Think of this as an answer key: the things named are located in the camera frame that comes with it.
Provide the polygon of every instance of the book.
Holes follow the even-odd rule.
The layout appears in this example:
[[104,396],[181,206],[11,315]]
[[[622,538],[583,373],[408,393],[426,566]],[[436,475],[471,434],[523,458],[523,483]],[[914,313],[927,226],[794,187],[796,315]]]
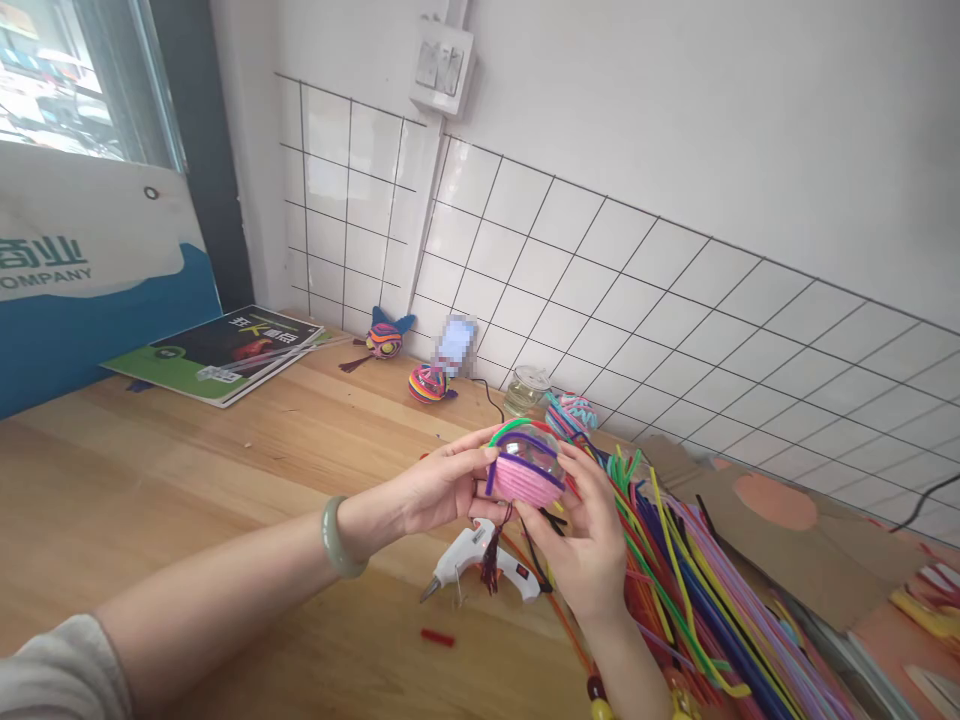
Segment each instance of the book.
[[[229,407],[299,360],[304,350],[331,338],[321,325],[250,305],[101,366]],[[263,356],[260,363],[258,356]]]

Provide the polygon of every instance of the cardboard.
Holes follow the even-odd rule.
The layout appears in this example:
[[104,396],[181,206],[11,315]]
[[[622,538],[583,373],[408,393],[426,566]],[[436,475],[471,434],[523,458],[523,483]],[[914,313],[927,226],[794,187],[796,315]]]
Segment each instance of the cardboard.
[[696,504],[700,495],[717,534],[837,632],[885,604],[928,562],[820,493],[796,488],[814,502],[818,518],[809,530],[789,530],[754,513],[734,491],[736,479],[751,470],[734,464],[702,467],[660,435],[640,448],[664,487],[685,503]]

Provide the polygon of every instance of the wooden table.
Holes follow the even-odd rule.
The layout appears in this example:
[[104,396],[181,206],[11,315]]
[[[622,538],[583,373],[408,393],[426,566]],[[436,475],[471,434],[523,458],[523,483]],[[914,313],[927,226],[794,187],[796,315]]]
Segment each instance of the wooden table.
[[[0,654],[175,560],[376,485],[499,421],[478,383],[455,381],[460,397],[438,405],[414,401],[406,357],[337,368],[361,353],[321,350],[227,410],[112,377],[0,423]],[[524,606],[509,584],[488,597],[471,571],[459,609],[456,588],[419,604],[465,526],[387,548],[169,715],[589,718],[586,677],[547,602]],[[422,627],[456,647],[421,640]]]

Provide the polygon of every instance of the jade bangle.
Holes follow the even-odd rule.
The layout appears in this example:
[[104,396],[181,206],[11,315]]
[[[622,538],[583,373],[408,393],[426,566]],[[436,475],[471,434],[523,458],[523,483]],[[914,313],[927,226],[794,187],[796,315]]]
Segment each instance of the jade bangle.
[[323,519],[320,522],[320,534],[323,537],[323,547],[327,551],[330,564],[337,571],[337,575],[344,580],[359,577],[367,569],[367,561],[355,562],[343,549],[340,541],[340,529],[337,527],[337,508],[347,498],[343,495],[330,498],[323,509]]

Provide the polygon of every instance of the hand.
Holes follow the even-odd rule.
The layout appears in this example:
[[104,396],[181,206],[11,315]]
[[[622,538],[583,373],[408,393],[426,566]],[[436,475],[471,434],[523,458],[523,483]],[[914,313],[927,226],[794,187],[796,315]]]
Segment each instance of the hand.
[[572,537],[561,537],[546,518],[516,503],[527,532],[550,563],[564,599],[583,623],[625,610],[627,555],[606,473],[579,448],[560,443],[560,466],[576,481],[583,501],[569,490],[561,500]]
[[388,483],[401,511],[404,534],[426,532],[461,517],[503,522],[507,509],[478,497],[487,469],[500,452],[486,445],[500,427],[477,430],[444,445]]

